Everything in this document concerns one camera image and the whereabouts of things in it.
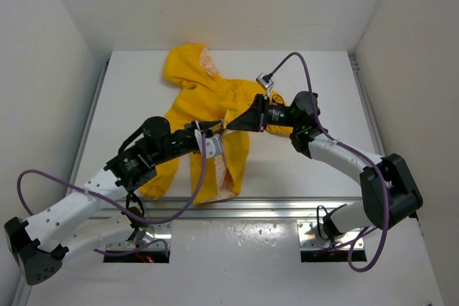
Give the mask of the yellow hooded jacket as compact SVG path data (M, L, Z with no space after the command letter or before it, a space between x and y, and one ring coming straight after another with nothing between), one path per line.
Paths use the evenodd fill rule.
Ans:
M221 76L203 44L172 49L165 61L163 78L181 88L165 115L172 130L182 129L193 120L229 123L262 92L256 82ZM250 136L237 131L225 133L222 138L224 153L207 161L204 182L194 200L197 204L231 199L242 190Z

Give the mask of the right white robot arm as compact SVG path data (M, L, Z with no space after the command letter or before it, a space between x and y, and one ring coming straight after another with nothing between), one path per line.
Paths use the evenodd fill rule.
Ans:
M318 231L328 241L354 229L391 229L422 207L423 198L402 156L345 148L322 132L316 118L319 113L314 92L299 92L289 106L272 104L268 96L257 94L251 106L226 127L251 132L262 132L269 125L292 128L289 138L297 152L328 164L360 186L361 201L340 206L322 218Z

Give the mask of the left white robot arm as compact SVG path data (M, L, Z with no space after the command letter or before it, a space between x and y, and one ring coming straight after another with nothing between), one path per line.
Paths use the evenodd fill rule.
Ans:
M193 121L172 131L166 118L148 118L83 186L38 214L8 220L6 243L26 283L43 283L69 258L129 239L150 225L142 207L128 209L118 200L139 202L136 190L165 162L190 153L203 160L222 154L222 132L220 120Z

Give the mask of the white front cover panel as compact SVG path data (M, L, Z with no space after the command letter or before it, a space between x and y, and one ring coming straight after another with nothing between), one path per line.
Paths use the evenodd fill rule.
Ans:
M166 264L89 253L33 287L30 305L441 305L414 219L390 231L376 266L301 261L292 221L177 221Z

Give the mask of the aluminium front rail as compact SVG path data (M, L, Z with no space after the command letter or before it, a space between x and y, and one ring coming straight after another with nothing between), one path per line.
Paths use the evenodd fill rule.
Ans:
M166 197L159 200L142 198L148 219L165 219L174 215L187 201L183 197ZM226 201L192 205L180 219L309 219L315 218L316 207L327 211L342 204L352 204L359 198L234 198ZM119 215L119 210L105 203L91 219L108 219Z

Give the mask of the aluminium rail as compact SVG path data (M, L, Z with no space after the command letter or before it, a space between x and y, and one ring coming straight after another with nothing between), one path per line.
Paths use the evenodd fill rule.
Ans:
M83 152L84 152L84 149L85 149L85 145L86 145L86 142L87 142L87 137L88 137L88 134L89 134L89 131L90 131L90 126L91 126L92 121L93 121L94 112L95 112L95 109L97 107L98 99L99 99L99 96L100 96L100 91L101 91L101 89L103 87L103 82L104 82L105 75L106 75L106 72L107 72L107 69L108 69L109 61L110 60L107 60L103 64L103 67L101 69L101 72L100 72L100 75L99 75L99 78L98 78L98 83L97 83L96 88L95 88L95 93L94 93L93 98L92 98L92 102L91 102L91 105L90 105L90 110L89 110L89 113L87 115L87 120L85 122L85 127L84 127L84 130L83 130L82 138L81 138L81 141L80 141L80 144L79 144L79 147L78 147L78 151L77 151L77 155L76 155L76 158L75 158L75 163L73 165L72 173L71 173L70 178L69 178L69 182L70 183L75 183L78 171L80 169L82 155L83 155ZM14 294L14 299L11 302L11 305L13 305L13 306L18 306L18 305L25 306L27 304L27 302L28 302L28 299L29 299L31 291L32 291L32 287L29 286L26 283L26 280L25 280L24 277L21 277L20 280L19 280L19 283L17 285L16 292Z
M174 215L187 201L183 197L166 197L159 200L142 198L148 219L165 219ZM359 198L234 198L226 201L192 205L180 219L309 219L315 218L316 207L327 211L342 204L352 204ZM119 215L119 210L105 203L91 219L108 219Z
M354 56L350 56L349 60L364 105L374 149L382 156L382 161L377 164L377 167L382 174L383 181L371 167L366 168L363 172L361 182L364 209L370 213L371 219L377 220L376 226L379 228L383 227L384 210L387 209L388 227L391 228L406 218L416 217L416 211L423 205L423 200L404 158L396 153L385 155L386 150L363 81L363 73ZM387 208L384 206L384 198L388 200Z

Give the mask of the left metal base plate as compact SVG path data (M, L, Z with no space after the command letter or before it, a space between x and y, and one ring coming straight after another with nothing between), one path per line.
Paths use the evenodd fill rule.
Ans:
M144 251L162 252L164 250L164 243L167 248L171 246L172 224L158 224L150 225L147 230L143 232L143 237L140 234L134 236L133 240L126 242L112 242L105 245L105 251L111 252L127 252L135 249L141 245L154 241Z

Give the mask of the metal base plate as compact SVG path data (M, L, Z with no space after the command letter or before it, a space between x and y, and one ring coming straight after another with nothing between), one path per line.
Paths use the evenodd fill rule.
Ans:
M338 236L333 242L324 239L326 235L322 232L323 238L318 234L317 222L315 220L297 220L299 247L302 252L316 252L326 249L349 250L350 244L344 243L355 240L360 229L354 229L342 236Z
M167 248L171 246L172 224L158 224L150 225L147 230L143 232L143 237L140 234L134 236L133 240L126 242L112 242L105 245L105 251L111 252L127 252L135 249L141 245L154 241L144 251L162 252L164 250L164 243Z

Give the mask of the aluminium right side rail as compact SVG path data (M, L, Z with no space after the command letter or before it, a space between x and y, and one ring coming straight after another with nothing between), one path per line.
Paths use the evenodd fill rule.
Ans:
M391 228L406 218L416 217L416 211L423 205L423 200L404 158L396 153L385 155L386 150L363 81L363 73L354 56L350 56L349 60L364 105L374 149L382 156L382 161L377 164L377 167L382 174L383 181L371 167L366 168L363 172L361 182L364 209L370 213L371 219L377 220L376 226L379 228L383 227L384 210L387 209L388 227ZM387 208L384 206L384 198L388 200Z

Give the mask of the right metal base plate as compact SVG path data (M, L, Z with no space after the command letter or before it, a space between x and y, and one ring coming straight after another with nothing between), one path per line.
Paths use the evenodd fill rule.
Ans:
M326 235L322 232L323 238L318 234L317 222L315 220L297 220L299 247L302 252L316 252L326 249L349 250L350 244L344 243L355 240L360 229L354 229L342 236L338 236L333 242L324 239Z

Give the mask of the aluminium left side rail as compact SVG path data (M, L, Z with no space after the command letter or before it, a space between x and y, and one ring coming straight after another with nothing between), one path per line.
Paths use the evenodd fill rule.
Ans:
M89 134L89 131L90 131L90 126L91 126L92 121L93 121L94 112L95 112L95 109L97 107L98 99L99 99L99 96L100 96L100 91L101 91L101 89L103 87L103 82L104 82L105 75L106 75L106 72L107 72L107 69L108 69L109 61L110 60L107 60L103 64L103 67L101 69L101 72L100 72L100 75L99 75L99 78L98 78L98 83L97 83L96 88L95 88L95 93L94 93L93 98L92 98L92 102L91 102L91 105L90 105L90 110L89 110L89 113L87 115L87 120L85 122L85 127L84 127L84 130L83 130L82 138L81 138L81 141L80 141L80 144L79 144L79 147L78 147L78 151L77 151L77 155L76 155L76 158L75 158L75 163L73 165L72 173L71 173L70 178L69 178L69 182L70 183L75 183L78 171L80 169L82 155L83 155L83 152L84 152L84 149L85 149L85 145L86 145L86 142L87 142L87 137L88 137L88 134ZM14 299L11 302L11 305L13 305L13 306L18 306L18 305L25 306L27 304L27 302L28 302L28 299L29 299L31 291L32 291L32 287L29 286L26 283L26 280L25 280L24 277L21 277L20 280L19 280L19 283L17 285L16 292L14 294Z

